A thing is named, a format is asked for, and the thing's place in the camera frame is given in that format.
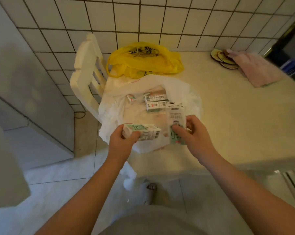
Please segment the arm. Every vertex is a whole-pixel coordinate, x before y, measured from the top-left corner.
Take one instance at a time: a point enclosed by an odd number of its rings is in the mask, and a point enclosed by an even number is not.
[[[223,159],[214,148],[208,131],[194,115],[187,127],[173,125],[190,152],[215,178],[250,229],[257,235],[295,235],[295,209],[271,194]]]
[[[134,132],[122,139],[122,129],[120,125],[112,133],[107,159],[101,168],[35,235],[91,234],[110,189],[140,136]]]

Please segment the pink cloth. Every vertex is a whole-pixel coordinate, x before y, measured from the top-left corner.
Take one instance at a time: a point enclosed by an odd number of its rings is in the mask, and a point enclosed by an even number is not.
[[[283,71],[260,55],[236,52],[230,49],[227,49],[227,52],[229,53],[228,57],[232,58],[239,65],[254,87],[261,87],[287,77]]]

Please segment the chair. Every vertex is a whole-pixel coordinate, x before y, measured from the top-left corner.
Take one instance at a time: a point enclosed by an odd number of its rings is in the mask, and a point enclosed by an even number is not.
[[[95,65],[97,61],[105,78]],[[100,121],[98,117],[99,104],[93,97],[89,86],[102,98],[108,78],[105,67],[106,63],[96,37],[90,33],[87,35],[87,39],[80,44],[77,51],[74,62],[75,72],[71,75],[70,87],[76,97],[98,121]]]

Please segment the yellow plastic bag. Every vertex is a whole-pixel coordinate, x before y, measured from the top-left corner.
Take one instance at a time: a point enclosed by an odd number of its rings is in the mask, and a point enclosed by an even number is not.
[[[147,43],[135,42],[114,51],[108,58],[106,71],[111,77],[125,75],[134,79],[149,74],[173,74],[183,71],[180,54],[167,48]]]

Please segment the white plastic bag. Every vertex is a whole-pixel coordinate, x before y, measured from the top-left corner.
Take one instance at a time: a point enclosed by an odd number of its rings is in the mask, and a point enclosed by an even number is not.
[[[109,144],[110,135],[116,127],[123,123],[144,123],[144,122],[125,122],[124,110],[127,101],[127,94],[143,94],[149,89],[161,86],[166,90],[169,101],[182,102],[185,105],[186,115],[196,115],[200,118],[201,99],[191,90],[188,83],[172,77],[160,75],[147,75],[135,82],[126,84],[122,87],[105,89],[101,104],[98,109],[102,127],[99,136]],[[169,137],[160,135],[157,139],[139,141],[133,146],[133,150],[139,153],[148,153],[169,144]]]

